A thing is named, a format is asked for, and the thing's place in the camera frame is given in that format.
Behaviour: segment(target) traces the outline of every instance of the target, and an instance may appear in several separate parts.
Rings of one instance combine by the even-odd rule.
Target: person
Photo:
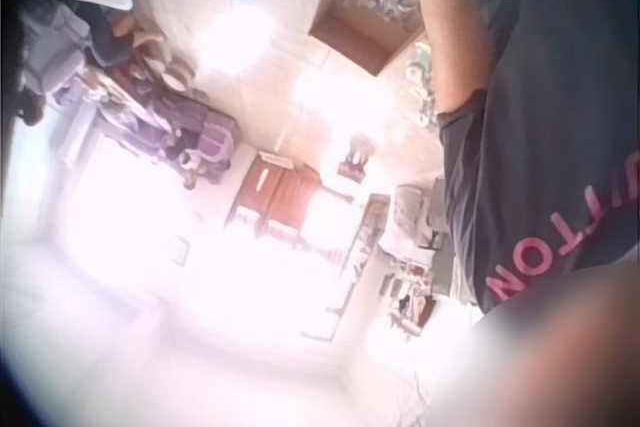
[[[638,0],[420,0],[446,218],[486,313],[638,244]]]
[[[117,65],[131,56],[134,48],[164,35],[141,31],[117,38],[102,9],[76,0],[24,0],[21,8],[25,46],[23,49],[23,93],[25,111],[37,111],[44,97],[54,93],[90,59],[102,68]]]

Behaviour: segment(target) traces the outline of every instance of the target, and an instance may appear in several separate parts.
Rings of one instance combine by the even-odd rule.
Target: wooden furniture
[[[227,222],[235,219],[239,210],[255,213],[256,233],[263,234],[270,226],[283,226],[300,232],[313,195],[321,188],[320,175],[307,165],[285,169],[256,156],[236,196]]]

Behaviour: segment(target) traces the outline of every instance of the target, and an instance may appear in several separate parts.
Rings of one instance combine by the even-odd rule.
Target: floor
[[[376,154],[363,189],[428,186],[442,169],[437,135],[417,126],[404,79],[408,56],[378,78],[311,38],[319,0],[136,0],[174,56],[196,68],[194,87],[241,124],[244,140],[306,162],[337,185],[356,132]]]

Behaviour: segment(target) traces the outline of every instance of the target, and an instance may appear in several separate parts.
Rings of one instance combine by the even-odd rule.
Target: bright light
[[[348,143],[355,133],[379,139],[394,105],[390,88],[378,79],[351,73],[336,75],[315,68],[300,75],[293,89],[293,101],[320,112],[329,121],[339,143]]]
[[[77,263],[101,282],[138,289],[166,262],[180,215],[171,173],[106,139],[74,197],[67,237]]]
[[[196,37],[193,48],[205,70],[237,75],[255,64],[269,47],[273,18],[253,7],[238,7],[216,16]]]
[[[302,236],[323,249],[347,247],[360,221],[361,212],[345,200],[326,191],[311,198]]]

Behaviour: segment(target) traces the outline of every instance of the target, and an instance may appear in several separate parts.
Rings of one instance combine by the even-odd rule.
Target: purple bag
[[[200,134],[198,151],[207,162],[225,162],[233,157],[240,138],[240,128],[235,119],[209,112]]]

